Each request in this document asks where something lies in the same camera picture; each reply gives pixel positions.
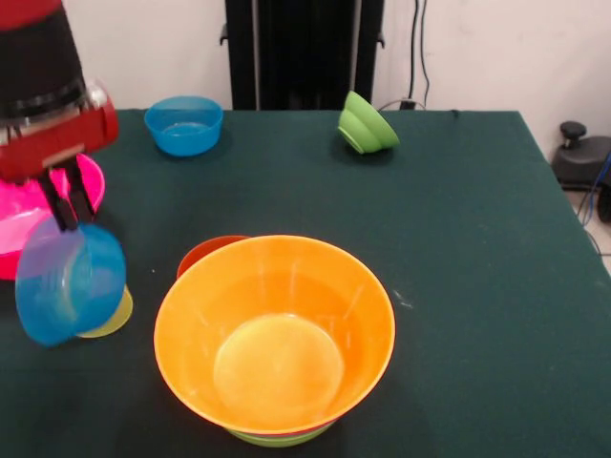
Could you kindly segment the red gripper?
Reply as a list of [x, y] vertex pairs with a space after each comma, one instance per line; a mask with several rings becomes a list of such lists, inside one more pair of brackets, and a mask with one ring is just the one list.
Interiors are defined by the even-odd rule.
[[[103, 86], [91, 82], [86, 86], [84, 98], [78, 102], [39, 117], [1, 122], [1, 179], [20, 183], [40, 175], [37, 182], [58, 229], [76, 230], [78, 223], [74, 214], [81, 222], [92, 222], [95, 209], [77, 160], [70, 158], [102, 149], [117, 136], [118, 119], [113, 102]], [[56, 190], [51, 175], [42, 174], [63, 162], [73, 209]]]

